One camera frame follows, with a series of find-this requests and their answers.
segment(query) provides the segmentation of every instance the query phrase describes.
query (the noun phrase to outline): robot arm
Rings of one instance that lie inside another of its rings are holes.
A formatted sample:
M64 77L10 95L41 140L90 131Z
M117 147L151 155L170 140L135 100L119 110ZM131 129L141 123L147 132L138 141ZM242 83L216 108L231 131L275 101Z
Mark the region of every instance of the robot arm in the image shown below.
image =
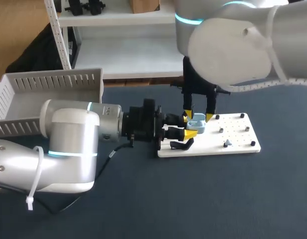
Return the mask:
M50 139L48 153L40 156L0 139L0 187L28 192L38 177L35 191L88 191L95 181L98 141L126 137L131 142L154 141L159 149L165 138L185 141L197 135L195 130L164 129L165 124L186 126L184 117L166 115L161 107L156 111L154 100L145 99L142 107L130 107L126 113L119 105L48 100L40 114L40 131Z
M307 0L294 4L262 0L201 2L207 3L211 17L193 28L187 44L179 40L178 48L203 79L230 92L281 84L307 86ZM268 7L268 2L283 5ZM195 14L197 21L199 10ZM178 37L190 25L180 20ZM262 79L266 82L234 86Z

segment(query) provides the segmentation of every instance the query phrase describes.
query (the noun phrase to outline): black clip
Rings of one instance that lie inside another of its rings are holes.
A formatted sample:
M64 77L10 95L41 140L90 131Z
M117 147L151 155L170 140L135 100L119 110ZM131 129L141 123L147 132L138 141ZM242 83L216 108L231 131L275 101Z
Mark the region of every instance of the black clip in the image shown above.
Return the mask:
M69 7L65 8L65 11L71 11L74 16L83 14L84 5L79 0L68 0Z
M187 143L179 143L176 141L170 142L171 149L180 149L183 151L189 150L194 143L194 138L190 138Z
M85 4L85 9L89 10L92 15L101 14L104 8L105 4L100 0L89 0L89 3Z

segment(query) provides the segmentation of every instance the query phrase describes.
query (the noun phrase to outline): dark blue table surface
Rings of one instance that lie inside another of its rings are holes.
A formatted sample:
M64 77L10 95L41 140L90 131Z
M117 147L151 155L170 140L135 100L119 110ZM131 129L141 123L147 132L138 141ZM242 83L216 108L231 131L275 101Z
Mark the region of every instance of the dark blue table surface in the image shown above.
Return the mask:
M107 88L103 101L128 111L144 98L155 99L163 112L183 111L181 91L167 86ZM205 98L194 100L195 112L204 112ZM137 142L57 216L39 204L28 212L24 196L0 194L0 239L307 238L307 88L220 95L217 111L248 113L261 152L157 159L152 145ZM38 136L12 141L48 149ZM98 167L115 146L99 146ZM54 209L75 198L37 196Z

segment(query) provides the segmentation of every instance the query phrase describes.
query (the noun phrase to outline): small blue object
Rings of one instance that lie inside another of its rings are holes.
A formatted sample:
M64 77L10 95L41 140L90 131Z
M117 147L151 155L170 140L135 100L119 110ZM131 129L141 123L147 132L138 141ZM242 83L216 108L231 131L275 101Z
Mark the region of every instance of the small blue object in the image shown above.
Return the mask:
M175 18L179 20L180 22L190 24L190 25L200 25L203 22L203 19L190 20L190 19L185 19L183 17L180 17L177 14L175 14Z
M188 121L188 130L197 130L198 134L204 133L206 121L205 115L201 113L195 113L193 119Z

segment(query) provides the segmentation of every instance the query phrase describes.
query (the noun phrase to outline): black object on shelf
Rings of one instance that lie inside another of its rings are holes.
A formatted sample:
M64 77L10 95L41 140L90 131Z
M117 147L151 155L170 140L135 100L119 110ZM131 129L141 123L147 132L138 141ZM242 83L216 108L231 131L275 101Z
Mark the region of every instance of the black object on shelf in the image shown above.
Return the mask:
M71 11L74 16L83 14L84 4L80 3L79 0L68 0L69 7L65 8L65 11Z
M89 0L88 3L84 4L84 8L89 10L92 15L98 15L102 13L105 4L100 0Z

